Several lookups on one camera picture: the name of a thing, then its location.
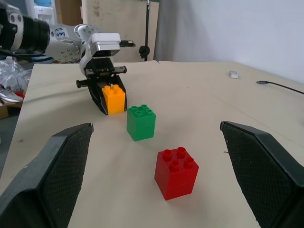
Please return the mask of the clear plastic bags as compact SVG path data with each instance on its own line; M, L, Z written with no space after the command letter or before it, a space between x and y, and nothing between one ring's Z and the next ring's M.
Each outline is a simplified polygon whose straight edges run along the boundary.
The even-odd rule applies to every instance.
M0 60L0 84L12 91L27 90L34 64L12 58Z

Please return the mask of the light wooden board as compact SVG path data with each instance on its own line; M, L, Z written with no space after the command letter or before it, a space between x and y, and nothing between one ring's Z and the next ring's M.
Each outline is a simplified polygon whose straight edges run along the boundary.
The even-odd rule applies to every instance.
M145 45L147 0L82 0L83 22L101 32L119 33L136 47L122 48L114 62L142 62L139 48Z

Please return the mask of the orange toy brick cube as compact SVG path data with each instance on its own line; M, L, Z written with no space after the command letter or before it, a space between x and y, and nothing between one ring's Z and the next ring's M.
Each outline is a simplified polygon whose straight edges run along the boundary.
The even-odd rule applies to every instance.
M108 114L118 114L124 112L125 92L119 85L106 85L102 88Z

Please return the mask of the red toy brick cube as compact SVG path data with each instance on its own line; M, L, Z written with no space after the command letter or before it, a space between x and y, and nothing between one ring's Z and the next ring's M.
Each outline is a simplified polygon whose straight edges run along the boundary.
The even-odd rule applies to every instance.
M192 193L198 164L184 147L158 152L154 179L165 200Z

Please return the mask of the green toy brick cube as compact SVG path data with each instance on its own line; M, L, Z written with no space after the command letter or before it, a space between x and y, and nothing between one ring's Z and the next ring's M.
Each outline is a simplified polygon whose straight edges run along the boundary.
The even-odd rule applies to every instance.
M152 138L155 123L156 114L146 104L127 109L127 132L134 141Z

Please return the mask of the white and red shoe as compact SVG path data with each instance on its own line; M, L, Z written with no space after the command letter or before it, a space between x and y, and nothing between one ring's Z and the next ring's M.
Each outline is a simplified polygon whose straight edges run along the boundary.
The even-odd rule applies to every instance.
M25 91L12 91L10 88L5 88L0 84L0 98L10 103L21 103L25 98Z

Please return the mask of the brown cardboard box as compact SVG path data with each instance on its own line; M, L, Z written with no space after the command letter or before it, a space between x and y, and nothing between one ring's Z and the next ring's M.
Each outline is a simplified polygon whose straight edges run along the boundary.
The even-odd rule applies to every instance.
M0 120L8 118L9 116L8 107L5 104L0 103Z

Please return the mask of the black stand pole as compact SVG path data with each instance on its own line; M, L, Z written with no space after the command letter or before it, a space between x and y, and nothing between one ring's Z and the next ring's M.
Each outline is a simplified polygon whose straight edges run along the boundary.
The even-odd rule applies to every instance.
M150 16L150 0L146 0L146 20L145 20L145 44L140 46L139 54L144 61L148 60L148 55L150 53L150 48L148 46L149 38L149 16Z

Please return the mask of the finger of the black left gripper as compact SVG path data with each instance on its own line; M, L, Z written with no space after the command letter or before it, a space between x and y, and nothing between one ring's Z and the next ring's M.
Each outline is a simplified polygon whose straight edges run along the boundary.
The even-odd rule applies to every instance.
M98 107L98 109L105 115L108 115L107 105L100 85L96 81L88 79L88 89L91 98Z
M112 78L113 78L113 83L115 85L118 85L125 93L124 111L127 111L127 105L128 105L128 103L127 103L127 92L126 92L126 89L123 85L123 82L122 82L122 80L121 80L121 78L118 74L114 74Z

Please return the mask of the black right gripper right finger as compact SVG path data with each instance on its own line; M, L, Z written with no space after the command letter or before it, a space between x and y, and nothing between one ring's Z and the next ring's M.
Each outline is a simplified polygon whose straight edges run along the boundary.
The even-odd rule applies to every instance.
M222 121L237 182L261 228L304 228L304 166L269 133Z

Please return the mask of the white water dispenser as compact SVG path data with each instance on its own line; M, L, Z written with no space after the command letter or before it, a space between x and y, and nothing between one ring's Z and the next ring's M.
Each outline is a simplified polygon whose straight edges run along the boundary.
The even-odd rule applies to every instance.
M25 0L27 14L50 24L57 24L55 0Z

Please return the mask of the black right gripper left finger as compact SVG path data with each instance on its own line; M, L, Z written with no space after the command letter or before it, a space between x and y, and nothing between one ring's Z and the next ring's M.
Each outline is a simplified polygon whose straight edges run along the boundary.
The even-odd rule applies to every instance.
M50 137L0 195L0 228L67 228L80 193L91 123Z

